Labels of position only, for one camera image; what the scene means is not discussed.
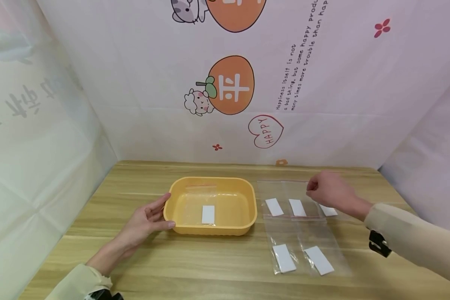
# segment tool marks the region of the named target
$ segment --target yellow plastic tray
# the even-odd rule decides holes
[[[183,177],[172,184],[165,220],[180,234],[243,235],[257,219],[253,186],[241,178]],[[215,206],[215,224],[202,224],[203,205]]]

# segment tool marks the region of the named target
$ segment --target sleeve cuff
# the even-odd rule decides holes
[[[80,264],[58,283],[46,300],[84,299],[99,290],[110,290],[112,281],[96,269]]]

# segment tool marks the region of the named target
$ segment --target right hand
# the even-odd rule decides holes
[[[355,195],[354,189],[336,173],[322,171],[308,181],[307,196],[328,208],[364,221],[372,204]]]

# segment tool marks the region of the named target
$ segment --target heart outline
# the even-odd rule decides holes
[[[280,132],[280,135],[278,136],[278,139],[276,139],[276,141],[275,141],[272,145],[270,145],[270,146],[268,146],[268,147],[265,147],[265,148],[257,146],[257,142],[256,142],[256,141],[257,141],[257,138],[259,138],[261,134],[256,135],[255,133],[252,132],[252,130],[250,130],[250,124],[251,124],[252,121],[253,121],[254,119],[256,119],[257,117],[268,117],[268,118],[271,118],[271,119],[273,119],[280,127],[282,127],[282,131]],[[249,131],[252,135],[255,136],[255,139],[253,140],[253,143],[254,143],[254,145],[255,145],[256,148],[260,148],[260,149],[268,149],[268,148],[271,148],[273,145],[275,145],[275,144],[278,142],[278,140],[282,137],[282,134],[284,133],[284,129],[285,129],[285,127],[282,125],[282,123],[280,123],[277,119],[275,119],[274,117],[269,116],[269,115],[258,115],[258,116],[256,116],[256,117],[252,118],[252,120],[250,120],[250,122],[248,123],[248,131]]]

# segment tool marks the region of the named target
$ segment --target wrist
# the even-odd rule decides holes
[[[373,204],[365,199],[355,196],[354,205],[352,206],[351,216],[362,222],[365,221],[370,209],[372,209]]]

